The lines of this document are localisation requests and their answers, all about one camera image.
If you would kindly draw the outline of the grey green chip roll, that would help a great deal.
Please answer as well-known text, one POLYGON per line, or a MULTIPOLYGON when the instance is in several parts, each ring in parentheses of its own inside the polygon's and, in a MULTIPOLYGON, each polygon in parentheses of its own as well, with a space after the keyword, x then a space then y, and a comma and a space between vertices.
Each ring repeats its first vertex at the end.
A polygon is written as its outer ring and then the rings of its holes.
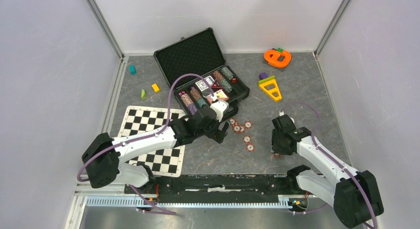
POLYGON ((233 73, 231 72, 231 70, 230 70, 227 66, 223 67, 223 68, 221 69, 221 72, 222 72, 222 73, 226 76, 226 78, 227 78, 227 79, 229 79, 229 80, 232 80, 232 79, 233 79, 233 77, 234 77, 233 73))

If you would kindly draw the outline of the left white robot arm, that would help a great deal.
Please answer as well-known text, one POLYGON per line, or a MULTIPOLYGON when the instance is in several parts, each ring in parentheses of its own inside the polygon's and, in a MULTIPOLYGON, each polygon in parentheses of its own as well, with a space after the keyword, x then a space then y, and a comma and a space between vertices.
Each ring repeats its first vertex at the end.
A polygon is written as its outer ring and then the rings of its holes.
POLYGON ((131 165, 128 160, 156 150, 188 145, 202 136, 222 143, 229 123, 225 123, 222 129, 219 126, 228 108, 226 101, 216 100, 193 115, 168 119, 165 125, 152 131, 115 138, 111 138, 107 132, 101 133, 83 153, 83 166, 77 179, 89 182, 92 188, 120 182, 139 188, 143 193, 150 193, 156 186, 150 167, 131 165))

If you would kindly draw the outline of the pink brown chip roll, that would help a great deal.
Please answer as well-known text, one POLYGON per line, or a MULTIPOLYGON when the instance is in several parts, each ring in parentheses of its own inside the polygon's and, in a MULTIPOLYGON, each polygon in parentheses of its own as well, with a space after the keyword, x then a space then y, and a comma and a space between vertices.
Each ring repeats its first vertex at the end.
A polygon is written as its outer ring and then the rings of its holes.
POLYGON ((186 107, 194 105, 192 99, 189 97, 189 95, 187 93, 182 93, 180 95, 180 98, 181 98, 182 102, 185 104, 186 107))

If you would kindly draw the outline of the brown 100 chip roll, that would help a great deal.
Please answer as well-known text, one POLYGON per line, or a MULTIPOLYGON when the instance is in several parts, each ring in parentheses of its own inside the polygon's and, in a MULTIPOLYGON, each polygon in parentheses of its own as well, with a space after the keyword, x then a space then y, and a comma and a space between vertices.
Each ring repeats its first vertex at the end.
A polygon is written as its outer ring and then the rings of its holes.
POLYGON ((194 98, 194 100, 195 100, 196 102, 198 102, 198 101, 199 101, 199 99, 201 99, 201 98, 202 98, 201 94, 200 94, 200 93, 198 92, 198 90, 197 90, 196 88, 194 88, 194 87, 192 87, 192 88, 191 88, 190 93, 191 93, 192 97, 194 98))

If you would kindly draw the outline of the brown poker chip roll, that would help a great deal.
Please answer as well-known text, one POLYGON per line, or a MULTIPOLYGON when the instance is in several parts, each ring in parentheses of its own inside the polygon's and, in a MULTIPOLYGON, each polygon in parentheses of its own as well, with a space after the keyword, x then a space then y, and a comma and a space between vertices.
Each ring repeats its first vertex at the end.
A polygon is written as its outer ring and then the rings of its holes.
POLYGON ((219 72, 219 71, 214 71, 213 73, 214 78, 220 83, 222 84, 224 77, 223 75, 219 72))

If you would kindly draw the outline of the clear round disc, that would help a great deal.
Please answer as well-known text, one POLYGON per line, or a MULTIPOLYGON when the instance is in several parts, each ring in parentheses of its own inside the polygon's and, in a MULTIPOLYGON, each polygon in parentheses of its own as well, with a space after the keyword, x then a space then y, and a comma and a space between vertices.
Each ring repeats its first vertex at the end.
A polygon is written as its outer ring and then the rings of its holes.
POLYGON ((213 92, 211 89, 205 89, 202 91, 202 95, 206 98, 210 98, 213 96, 213 92))

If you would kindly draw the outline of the black poker carrying case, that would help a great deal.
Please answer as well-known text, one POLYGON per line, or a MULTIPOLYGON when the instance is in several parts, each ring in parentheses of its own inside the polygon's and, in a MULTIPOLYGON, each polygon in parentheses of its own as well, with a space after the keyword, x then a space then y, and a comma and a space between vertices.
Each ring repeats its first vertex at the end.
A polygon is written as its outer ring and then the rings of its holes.
MULTIPOLYGON (((180 104, 182 110, 189 115, 190 112, 178 93, 181 91, 187 93, 199 109, 197 102, 190 93, 191 88, 194 87, 201 94, 202 98, 205 99, 207 104, 210 105, 211 103, 202 95, 202 92, 196 87, 195 83, 199 80, 204 80, 207 76, 212 76, 217 81, 212 74, 214 71, 219 71, 233 88, 230 93, 227 93, 222 88, 229 96, 229 99, 226 101, 229 107, 224 114, 224 120, 234 117, 239 110, 238 103, 249 96, 249 87, 227 65, 214 30, 211 27, 155 51, 154 58, 169 87, 173 88, 172 94, 175 100, 180 104), (231 70, 234 78, 237 79, 236 83, 227 79, 221 72, 221 69, 225 66, 231 70)), ((213 89, 212 87, 209 87, 209 89, 212 92, 219 90, 213 89)))

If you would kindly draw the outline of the green blue chip roll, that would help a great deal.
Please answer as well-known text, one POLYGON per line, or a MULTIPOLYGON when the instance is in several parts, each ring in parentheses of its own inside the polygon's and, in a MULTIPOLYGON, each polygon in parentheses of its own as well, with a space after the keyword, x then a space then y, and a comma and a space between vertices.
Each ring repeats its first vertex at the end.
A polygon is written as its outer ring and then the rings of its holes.
POLYGON ((222 85, 223 89, 224 89, 227 93, 230 93, 230 92, 233 90, 233 88, 232 88, 232 86, 230 85, 230 83, 229 83, 226 79, 224 79, 224 78, 220 80, 220 84, 222 85))

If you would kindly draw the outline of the purple poker chip roll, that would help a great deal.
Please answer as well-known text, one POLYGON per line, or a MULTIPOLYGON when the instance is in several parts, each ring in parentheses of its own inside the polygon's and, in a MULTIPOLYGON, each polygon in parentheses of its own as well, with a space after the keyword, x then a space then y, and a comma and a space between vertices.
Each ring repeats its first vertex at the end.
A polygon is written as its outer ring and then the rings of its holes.
POLYGON ((198 108, 197 108, 197 106, 194 103, 189 104, 187 106, 187 108, 188 108, 188 110, 189 110, 189 112, 190 112, 191 115, 194 115, 198 111, 198 108))

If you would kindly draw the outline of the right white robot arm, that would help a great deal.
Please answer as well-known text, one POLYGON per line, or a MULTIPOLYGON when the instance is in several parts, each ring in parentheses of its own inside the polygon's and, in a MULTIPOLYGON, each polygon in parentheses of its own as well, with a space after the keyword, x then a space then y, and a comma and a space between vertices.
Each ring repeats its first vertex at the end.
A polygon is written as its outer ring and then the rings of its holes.
POLYGON ((331 206, 339 221, 352 229, 371 220, 377 228, 376 217, 384 213, 375 176, 360 171, 332 152, 306 127, 297 128, 294 119, 283 111, 272 120, 271 145, 274 154, 298 154, 315 166, 300 165, 287 172, 286 187, 292 193, 307 191, 331 206))

